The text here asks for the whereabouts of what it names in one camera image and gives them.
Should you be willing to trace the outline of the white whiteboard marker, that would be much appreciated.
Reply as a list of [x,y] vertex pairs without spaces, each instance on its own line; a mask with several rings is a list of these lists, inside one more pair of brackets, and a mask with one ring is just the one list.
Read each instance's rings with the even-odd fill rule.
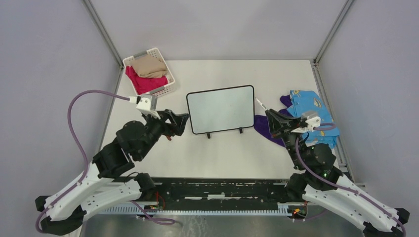
[[268,111],[268,108],[258,98],[255,98],[255,100],[263,108],[264,111]]

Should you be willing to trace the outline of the black framed whiteboard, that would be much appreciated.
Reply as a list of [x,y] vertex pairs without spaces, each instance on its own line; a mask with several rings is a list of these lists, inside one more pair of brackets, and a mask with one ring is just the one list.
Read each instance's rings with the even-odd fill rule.
[[186,95],[191,131],[195,135],[254,126],[255,93],[252,85],[190,92]]

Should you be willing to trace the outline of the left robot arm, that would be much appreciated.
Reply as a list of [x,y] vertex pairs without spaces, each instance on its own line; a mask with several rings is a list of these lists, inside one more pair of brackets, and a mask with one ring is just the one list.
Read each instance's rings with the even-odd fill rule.
[[142,161],[160,137],[181,136],[189,114],[158,111],[157,117],[144,116],[145,123],[129,121],[116,132],[85,170],[64,189],[52,196],[39,196],[35,203],[40,212],[36,229],[40,233],[63,236],[78,229],[84,221],[119,203],[155,196],[155,184],[147,173],[138,173],[121,185],[103,193],[96,191],[118,179]]

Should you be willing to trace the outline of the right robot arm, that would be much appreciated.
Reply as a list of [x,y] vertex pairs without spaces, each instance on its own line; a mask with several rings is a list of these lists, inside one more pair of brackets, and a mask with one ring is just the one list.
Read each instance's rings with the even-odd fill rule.
[[409,211],[387,206],[355,185],[334,165],[336,157],[329,145],[306,144],[304,133],[332,130],[335,123],[323,123],[315,111],[291,117],[266,109],[265,115],[271,138],[283,141],[294,168],[301,171],[285,185],[289,200],[313,202],[344,218],[366,237],[407,235],[404,225],[408,223]]

